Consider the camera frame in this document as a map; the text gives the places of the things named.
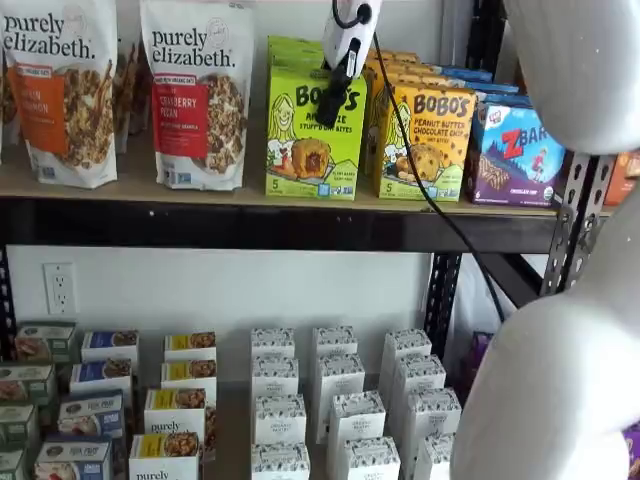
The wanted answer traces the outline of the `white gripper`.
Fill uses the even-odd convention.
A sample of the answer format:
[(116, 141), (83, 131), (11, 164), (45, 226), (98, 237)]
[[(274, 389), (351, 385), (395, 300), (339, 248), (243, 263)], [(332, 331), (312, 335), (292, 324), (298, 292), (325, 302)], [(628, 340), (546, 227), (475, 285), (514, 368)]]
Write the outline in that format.
[(376, 30), (381, 0), (331, 2), (323, 36), (324, 69), (329, 84), (323, 93), (323, 124), (334, 126), (347, 89), (361, 74)]

